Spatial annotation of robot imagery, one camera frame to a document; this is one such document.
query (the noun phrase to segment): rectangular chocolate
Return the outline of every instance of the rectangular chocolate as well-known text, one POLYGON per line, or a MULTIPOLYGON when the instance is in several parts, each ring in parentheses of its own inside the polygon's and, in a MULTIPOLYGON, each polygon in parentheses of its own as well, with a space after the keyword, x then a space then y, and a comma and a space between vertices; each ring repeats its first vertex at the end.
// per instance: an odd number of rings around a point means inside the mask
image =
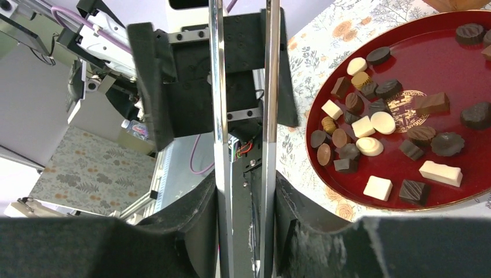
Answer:
POLYGON ((424 206, 429 194, 429 185, 423 182, 403 180, 399 198, 407 203, 424 206))
POLYGON ((450 110, 450 102, 445 93, 414 98, 414 108, 418 116, 450 110))
POLYGON ((346 97, 350 84, 351 82, 346 77, 343 76, 338 78, 334 88, 332 88, 331 95, 333 95, 335 98, 343 99, 346 97))

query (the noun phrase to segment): red tray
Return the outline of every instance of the red tray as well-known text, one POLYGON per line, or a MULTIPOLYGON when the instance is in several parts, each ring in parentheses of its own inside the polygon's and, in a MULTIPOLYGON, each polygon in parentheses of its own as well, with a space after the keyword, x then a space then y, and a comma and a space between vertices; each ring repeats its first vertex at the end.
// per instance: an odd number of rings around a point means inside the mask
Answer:
MULTIPOLYGON (((471 130, 461 125, 460 111, 479 101, 491 101, 491 61, 481 55, 482 44, 472 47, 460 46, 455 40, 455 30, 467 23, 478 23, 491 29, 491 12, 472 10, 465 12, 441 13, 425 17, 394 28, 355 51, 327 79, 310 109, 306 127, 306 145, 310 163, 317 175, 327 186, 354 202, 388 210, 424 210, 448 206, 477 197, 491 188, 491 128, 482 131, 471 130), (390 46, 392 57, 382 65, 370 66, 366 72, 374 82, 383 83, 396 78, 406 92, 390 102, 391 110, 397 116, 396 133, 389 136, 375 133, 384 145, 381 155, 362 156, 358 171, 354 174, 341 174, 331 165, 322 167, 316 159, 316 150, 310 147, 310 135, 322 130, 321 119, 326 116, 322 105, 331 98, 331 90, 341 76, 350 77, 346 68, 351 59, 366 57, 373 49, 390 46), (411 95, 435 94, 445 92, 450 99, 450 112, 444 115, 418 117, 404 114, 411 108, 411 95), (466 145, 460 154, 444 158, 435 155, 430 148, 418 161, 406 157, 399 146, 406 139, 405 132, 411 125, 431 126, 437 132, 453 131, 460 134, 466 145), (463 173, 461 187, 432 182, 421 176, 418 169, 426 160, 460 167, 463 173), (374 199, 363 194, 368 177, 375 175, 388 178, 393 183, 388 201, 374 199), (430 195, 424 207, 418 207, 399 200, 402 180, 423 181, 431 186, 430 195)), ((354 92, 351 86, 348 93, 354 92)), ((365 111, 368 104, 365 98, 365 111)), ((346 110, 344 100, 332 98, 338 106, 346 110)), ((339 127, 353 138, 351 127, 338 119, 339 127)))

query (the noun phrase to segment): milk chocolate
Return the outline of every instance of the milk chocolate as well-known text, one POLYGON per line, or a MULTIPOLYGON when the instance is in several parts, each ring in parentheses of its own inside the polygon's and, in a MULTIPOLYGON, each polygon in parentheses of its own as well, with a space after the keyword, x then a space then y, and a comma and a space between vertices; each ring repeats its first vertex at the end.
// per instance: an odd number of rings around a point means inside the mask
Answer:
POLYGON ((336 81, 334 88, 332 88, 331 95, 343 99, 348 92, 348 88, 350 87, 350 81, 346 77, 340 77, 336 81))
POLYGON ((358 162, 348 158, 334 160, 334 169, 343 174, 356 173, 358 171, 358 162))
POLYGON ((384 84, 381 84, 376 90, 375 93, 378 97, 383 99, 388 99, 393 97, 395 94, 399 93, 402 90, 402 84, 397 79, 391 79, 384 84))
POLYGON ((461 45, 477 45, 482 42, 485 34, 483 26, 470 23, 457 27, 455 40, 461 45))
POLYGON ((345 111, 344 114, 343 114, 344 118, 345 118, 345 123, 347 123, 348 125, 356 122, 357 120, 361 119, 360 116, 358 115, 355 115, 353 113, 351 113, 350 111, 345 111))
POLYGON ((424 206, 429 194, 429 185, 423 182, 403 180, 399 198, 404 202, 424 206))
POLYGON ((440 133, 431 140, 431 150, 439 156, 453 156, 464 148, 464 143, 455 132, 440 133))
POLYGON ((375 90, 378 86, 377 83, 372 82, 363 86, 360 91, 367 100, 373 100, 377 97, 375 90))
POLYGON ((321 166, 329 166, 334 159, 334 153, 328 144, 320 145, 317 149, 317 161, 321 166))
POLYGON ((367 62, 371 65, 380 65, 390 58, 390 47, 384 46, 373 50, 367 55, 367 62))
POLYGON ((404 140, 399 146, 399 150, 414 161, 420 159, 424 155, 424 151, 409 140, 404 140))
POLYGON ((356 93, 349 93, 345 101, 346 108, 353 114, 359 115, 363 110, 363 101, 356 93))
POLYGON ((351 160, 359 160, 361 155, 360 150, 353 143, 346 144, 339 149, 338 154, 341 159, 347 158, 351 160))
POLYGON ((343 129, 336 129, 332 134, 332 143, 334 146, 342 148, 346 144, 351 143, 351 137, 343 129))
POLYGON ((443 92, 425 97, 415 97, 414 103, 415 111, 418 116, 450 110, 450 102, 443 92))
POLYGON ((322 144, 330 144, 331 136, 323 130, 316 130, 310 135, 310 146, 317 149, 322 144))
POLYGON ((470 129, 487 129, 491 126, 491 103, 483 101, 462 110, 460 122, 470 129))
POLYGON ((437 135, 437 131, 430 126, 413 126, 407 133, 409 139, 418 146, 428 146, 437 135))

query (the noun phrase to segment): table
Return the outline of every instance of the table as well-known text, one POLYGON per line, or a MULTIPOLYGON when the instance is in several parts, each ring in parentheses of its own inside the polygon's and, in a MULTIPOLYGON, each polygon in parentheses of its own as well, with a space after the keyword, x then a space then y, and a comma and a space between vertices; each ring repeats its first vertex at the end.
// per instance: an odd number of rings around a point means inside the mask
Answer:
MULTIPOLYGON (((484 9, 491 10, 491 4, 484 9)), ((307 158, 307 116, 317 92, 329 74, 353 51, 381 33, 436 13, 422 0, 336 0, 288 42, 300 126, 278 126, 276 167, 297 190, 346 220, 355 221, 366 215, 491 218, 491 193, 431 211, 401 213, 365 207, 325 186, 307 158)))

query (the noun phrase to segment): orange flower print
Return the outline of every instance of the orange flower print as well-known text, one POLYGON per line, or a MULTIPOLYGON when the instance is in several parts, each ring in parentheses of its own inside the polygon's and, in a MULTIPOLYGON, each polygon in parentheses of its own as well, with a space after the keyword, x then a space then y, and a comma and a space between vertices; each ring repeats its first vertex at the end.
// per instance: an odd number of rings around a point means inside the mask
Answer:
POLYGON ((357 34, 358 34, 358 31, 356 31, 355 29, 352 29, 348 33, 345 34, 345 36, 343 37, 343 41, 349 42, 352 39, 356 38, 357 34))
POLYGON ((332 36, 335 38, 339 38, 340 36, 348 33, 351 29, 351 20, 341 22, 334 31, 332 32, 332 36))

